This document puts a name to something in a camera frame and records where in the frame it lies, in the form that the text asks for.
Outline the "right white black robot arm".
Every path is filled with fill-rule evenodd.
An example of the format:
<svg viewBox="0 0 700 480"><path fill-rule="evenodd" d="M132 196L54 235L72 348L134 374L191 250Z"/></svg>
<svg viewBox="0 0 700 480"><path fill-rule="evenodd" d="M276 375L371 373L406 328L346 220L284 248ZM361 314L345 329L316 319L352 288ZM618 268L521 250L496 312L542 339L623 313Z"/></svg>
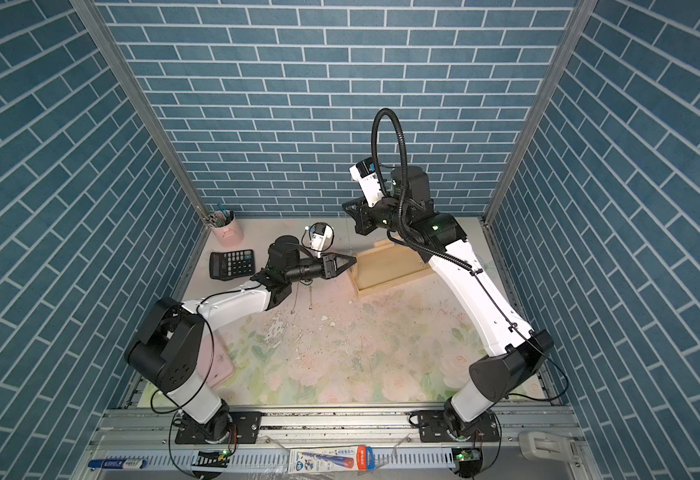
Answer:
<svg viewBox="0 0 700 480"><path fill-rule="evenodd" d="M394 169L390 187L370 158L351 166L349 173L363 193L342 205L356 232L397 233L401 244L446 283L481 339L484 356L470 366L468 381L445 404L451 429L462 432L535 375L554 340L547 331L534 330L504 299L457 219L435 210L421 168Z"/></svg>

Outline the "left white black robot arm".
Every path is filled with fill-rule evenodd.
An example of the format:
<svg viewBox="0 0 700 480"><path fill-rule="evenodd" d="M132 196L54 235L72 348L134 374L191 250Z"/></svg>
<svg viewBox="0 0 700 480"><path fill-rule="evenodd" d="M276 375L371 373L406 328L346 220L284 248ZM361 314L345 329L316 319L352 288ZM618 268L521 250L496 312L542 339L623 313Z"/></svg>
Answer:
<svg viewBox="0 0 700 480"><path fill-rule="evenodd" d="M215 354L214 332L220 327L274 309L295 283L336 278L356 262L351 255L314 254L296 237L280 236L270 244L265 266L240 287L185 303L158 300L133 334L124 360L172 402L171 413L180 410L198 426L224 429L229 407L209 384L214 360L198 369L202 347Z"/></svg>

